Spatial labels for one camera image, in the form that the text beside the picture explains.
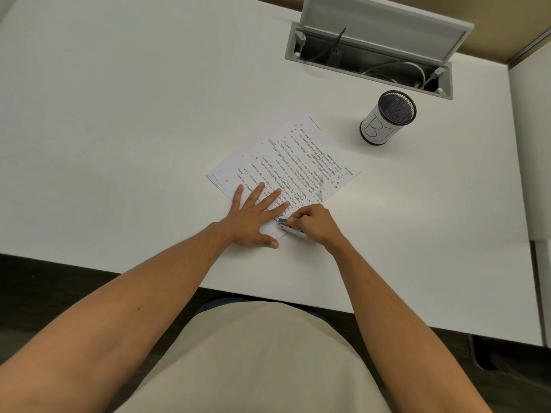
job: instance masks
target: paper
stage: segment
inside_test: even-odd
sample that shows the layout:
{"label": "paper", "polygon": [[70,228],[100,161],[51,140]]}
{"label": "paper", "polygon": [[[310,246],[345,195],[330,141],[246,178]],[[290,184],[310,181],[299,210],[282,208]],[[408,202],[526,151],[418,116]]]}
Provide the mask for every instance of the paper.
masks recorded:
{"label": "paper", "polygon": [[[268,209],[288,201],[281,217],[289,217],[301,207],[325,202],[359,172],[349,154],[336,147],[329,133],[306,114],[232,155],[207,177],[229,200],[243,184],[241,205],[260,182],[265,189],[258,201],[281,188]],[[285,234],[275,221],[264,224],[261,232],[275,239]]]}

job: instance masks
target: right hand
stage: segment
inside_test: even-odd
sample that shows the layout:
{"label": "right hand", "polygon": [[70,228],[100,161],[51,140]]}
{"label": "right hand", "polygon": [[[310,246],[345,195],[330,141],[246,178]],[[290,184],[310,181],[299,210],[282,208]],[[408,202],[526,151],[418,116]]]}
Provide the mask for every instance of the right hand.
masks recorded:
{"label": "right hand", "polygon": [[287,219],[287,222],[289,226],[302,230],[310,239],[326,248],[335,247],[346,241],[329,210],[321,204],[298,209]]}

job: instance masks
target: dark floor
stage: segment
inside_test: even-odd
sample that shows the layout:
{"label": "dark floor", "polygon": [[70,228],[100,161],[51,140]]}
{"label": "dark floor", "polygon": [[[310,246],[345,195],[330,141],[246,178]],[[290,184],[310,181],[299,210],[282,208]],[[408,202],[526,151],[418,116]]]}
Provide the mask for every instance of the dark floor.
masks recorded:
{"label": "dark floor", "polygon": [[[114,277],[115,274],[110,272],[0,254],[0,364],[57,315]],[[153,347],[139,370],[119,391],[109,411],[116,409],[133,393],[196,310],[207,300],[222,294],[225,293],[201,288],[197,290],[188,305]],[[354,315],[326,309],[317,311],[361,355],[381,387],[383,395],[391,404],[392,401],[371,363]],[[471,360],[468,335],[442,329],[434,331],[456,357],[494,412],[551,411],[551,389],[541,385],[537,374],[532,377],[533,379],[526,380],[502,371],[484,371]],[[525,362],[525,370],[538,372],[536,370],[545,365],[544,361],[539,362],[540,354],[544,357],[548,355],[545,351],[551,350],[515,344],[513,352],[521,352],[530,358],[532,364]]]}

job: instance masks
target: mesh pen cup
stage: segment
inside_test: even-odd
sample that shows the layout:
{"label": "mesh pen cup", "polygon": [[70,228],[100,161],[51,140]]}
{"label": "mesh pen cup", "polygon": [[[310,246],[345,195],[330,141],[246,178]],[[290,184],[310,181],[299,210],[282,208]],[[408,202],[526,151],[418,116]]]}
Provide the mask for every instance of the mesh pen cup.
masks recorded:
{"label": "mesh pen cup", "polygon": [[417,115],[413,100],[401,91],[387,91],[360,124],[362,138],[371,145],[383,145]]}

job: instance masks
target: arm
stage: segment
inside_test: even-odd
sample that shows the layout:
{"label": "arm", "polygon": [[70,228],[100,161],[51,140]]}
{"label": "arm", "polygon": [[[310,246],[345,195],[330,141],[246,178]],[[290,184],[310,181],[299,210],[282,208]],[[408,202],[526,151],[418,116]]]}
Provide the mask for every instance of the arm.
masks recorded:
{"label": "arm", "polygon": [[335,258],[365,346],[402,412],[490,413],[444,344],[354,249],[329,210],[301,208],[288,222]]}
{"label": "arm", "polygon": [[261,183],[239,209],[164,250],[82,299],[0,367],[0,411],[97,412],[148,355],[231,243],[278,243],[258,231],[289,203],[264,211],[276,190],[255,205]]}

